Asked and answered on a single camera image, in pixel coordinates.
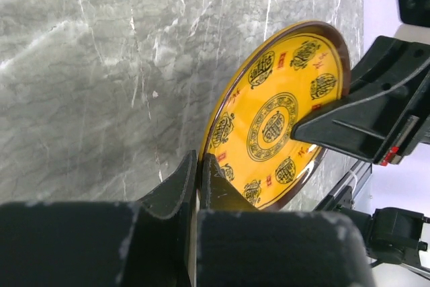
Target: white wall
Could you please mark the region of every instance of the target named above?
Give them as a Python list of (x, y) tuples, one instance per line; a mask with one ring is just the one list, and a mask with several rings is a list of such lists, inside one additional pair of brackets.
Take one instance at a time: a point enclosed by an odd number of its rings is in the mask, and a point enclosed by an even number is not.
[[(377, 36), (393, 36), (399, 25), (397, 0), (364, 0), (365, 50)], [(430, 216), (429, 195), (430, 145), (419, 145), (400, 165), (374, 167), (373, 209), (395, 206)], [(430, 282), (396, 265), (380, 265), (374, 276), (378, 287), (430, 286)]]

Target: yellow plate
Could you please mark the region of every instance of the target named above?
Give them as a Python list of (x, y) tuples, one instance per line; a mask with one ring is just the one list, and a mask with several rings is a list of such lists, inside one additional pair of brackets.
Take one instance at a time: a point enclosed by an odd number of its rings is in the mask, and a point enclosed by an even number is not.
[(264, 42), (240, 67), (214, 109), (200, 150), (258, 209), (280, 209), (304, 185), (323, 149), (290, 139), (313, 109), (347, 94), (349, 55), (342, 36), (303, 22)]

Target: marble surface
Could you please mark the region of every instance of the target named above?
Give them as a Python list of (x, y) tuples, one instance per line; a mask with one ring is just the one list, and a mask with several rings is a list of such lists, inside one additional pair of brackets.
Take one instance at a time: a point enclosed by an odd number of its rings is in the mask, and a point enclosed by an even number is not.
[[(361, 56), (362, 0), (0, 0), (0, 202), (135, 200), (197, 149), (224, 86), (277, 30), (335, 25)], [(353, 161), (330, 152), (291, 208)]]

